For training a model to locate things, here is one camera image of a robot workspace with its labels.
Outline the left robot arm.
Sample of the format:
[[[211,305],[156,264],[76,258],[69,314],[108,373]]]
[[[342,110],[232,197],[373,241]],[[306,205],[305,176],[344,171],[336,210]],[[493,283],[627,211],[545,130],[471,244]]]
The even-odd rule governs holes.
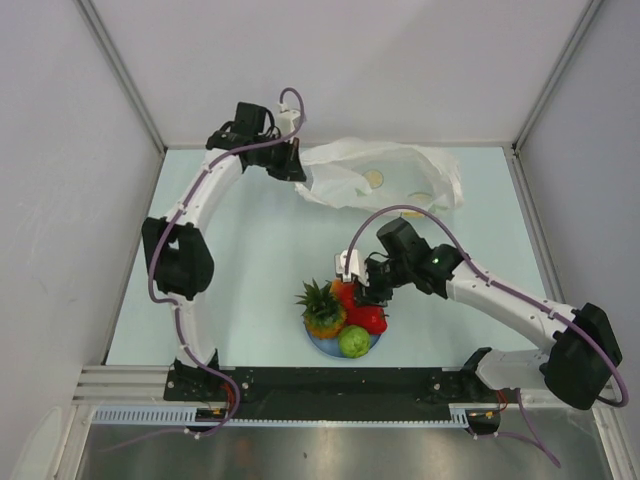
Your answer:
[[[305,120],[302,105],[279,102],[277,112],[246,102],[214,131],[204,160],[176,204],[162,217],[148,217],[142,241],[151,300],[172,311],[178,339],[176,360],[192,368],[186,387],[197,398],[214,397],[221,376],[209,368],[217,346],[204,320],[205,292],[214,275],[214,258],[205,233],[214,211],[230,187],[250,167],[279,181],[303,182],[297,134]]]

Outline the white plastic bag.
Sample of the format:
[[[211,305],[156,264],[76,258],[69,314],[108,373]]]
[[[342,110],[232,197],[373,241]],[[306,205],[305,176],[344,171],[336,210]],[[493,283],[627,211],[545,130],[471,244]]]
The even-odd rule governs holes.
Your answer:
[[[327,207],[377,211],[408,204],[442,215],[464,204],[457,158],[415,144],[343,138],[304,150],[305,200]]]

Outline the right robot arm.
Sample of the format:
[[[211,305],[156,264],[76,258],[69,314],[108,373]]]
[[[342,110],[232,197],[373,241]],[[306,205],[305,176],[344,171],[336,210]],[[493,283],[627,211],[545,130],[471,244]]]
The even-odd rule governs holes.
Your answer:
[[[350,245],[335,257],[335,272],[355,286],[360,305],[384,307],[396,289],[413,285],[500,322],[533,344],[531,350],[477,350],[461,376],[463,393],[484,401],[496,390],[547,390],[565,404],[588,410],[603,401],[623,407],[629,392],[618,370],[622,353],[607,317],[591,303],[581,308],[529,295],[481,268],[457,239],[430,246],[413,226],[396,218],[377,238],[377,261]]]

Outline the fake pineapple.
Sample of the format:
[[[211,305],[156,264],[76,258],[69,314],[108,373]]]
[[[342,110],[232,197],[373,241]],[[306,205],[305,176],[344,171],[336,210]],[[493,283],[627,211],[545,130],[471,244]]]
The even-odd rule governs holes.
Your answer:
[[[347,311],[331,282],[323,285],[315,279],[304,282],[303,292],[297,298],[296,304],[304,307],[304,326],[313,338],[328,340],[340,334],[346,325]]]

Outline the fake red fruit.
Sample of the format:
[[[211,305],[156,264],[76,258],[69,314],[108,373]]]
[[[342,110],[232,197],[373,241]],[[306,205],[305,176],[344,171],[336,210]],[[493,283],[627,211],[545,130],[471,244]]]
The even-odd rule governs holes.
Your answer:
[[[360,306],[349,310],[347,324],[361,327],[371,335],[381,335],[388,328],[384,309],[379,306]]]

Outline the fake green fruit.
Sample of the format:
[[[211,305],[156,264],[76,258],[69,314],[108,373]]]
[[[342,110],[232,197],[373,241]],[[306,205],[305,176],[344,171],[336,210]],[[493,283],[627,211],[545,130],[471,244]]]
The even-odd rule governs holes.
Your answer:
[[[360,326],[349,325],[339,334],[338,347],[344,357],[360,358],[371,348],[371,335]]]

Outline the fake red wax apple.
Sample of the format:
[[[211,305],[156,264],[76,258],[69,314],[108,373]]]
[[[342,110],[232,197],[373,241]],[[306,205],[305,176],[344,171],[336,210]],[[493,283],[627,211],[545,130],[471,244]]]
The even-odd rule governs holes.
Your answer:
[[[353,310],[356,307],[354,283],[344,283],[339,279],[335,279],[331,283],[331,292],[338,298],[347,311]]]

